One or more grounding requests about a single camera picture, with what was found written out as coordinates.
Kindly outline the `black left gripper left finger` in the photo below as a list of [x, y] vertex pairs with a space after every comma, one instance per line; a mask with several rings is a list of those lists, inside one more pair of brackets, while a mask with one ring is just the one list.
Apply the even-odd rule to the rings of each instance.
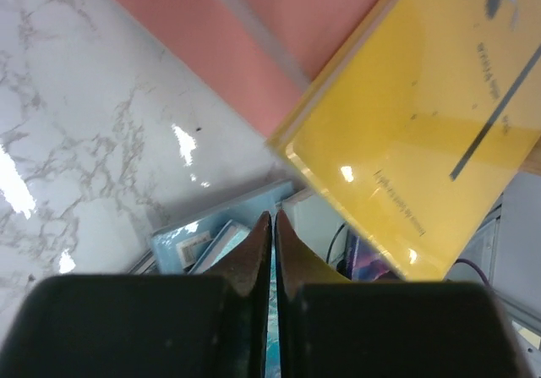
[[261, 377], [271, 215], [199, 275], [65, 275], [37, 284], [1, 348], [4, 377]]

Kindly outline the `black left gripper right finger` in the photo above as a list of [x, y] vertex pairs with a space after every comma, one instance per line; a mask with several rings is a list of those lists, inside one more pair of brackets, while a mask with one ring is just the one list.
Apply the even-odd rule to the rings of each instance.
[[474, 282], [352, 282], [275, 219], [285, 377], [529, 377], [495, 294]]

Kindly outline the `teal underwater cover book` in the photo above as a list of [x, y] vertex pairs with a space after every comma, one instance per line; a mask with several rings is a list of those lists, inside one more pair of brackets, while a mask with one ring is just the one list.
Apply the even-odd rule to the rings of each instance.
[[266, 338], [265, 378], [281, 377], [275, 248], [271, 249], [270, 259], [270, 291]]

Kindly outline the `light blue Old Man book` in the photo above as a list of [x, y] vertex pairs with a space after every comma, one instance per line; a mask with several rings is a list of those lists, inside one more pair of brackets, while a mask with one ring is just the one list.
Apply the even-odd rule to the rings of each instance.
[[233, 225], [251, 230], [263, 212], [274, 216], [279, 204], [294, 192], [293, 182], [276, 182], [154, 232], [150, 248], [158, 271], [161, 274], [189, 272], [205, 257], [225, 227]]

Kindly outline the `yellow book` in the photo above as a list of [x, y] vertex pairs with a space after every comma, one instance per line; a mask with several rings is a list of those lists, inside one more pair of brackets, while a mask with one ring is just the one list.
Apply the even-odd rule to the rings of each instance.
[[445, 277], [540, 136], [540, 0], [379, 0], [270, 137], [410, 281]]

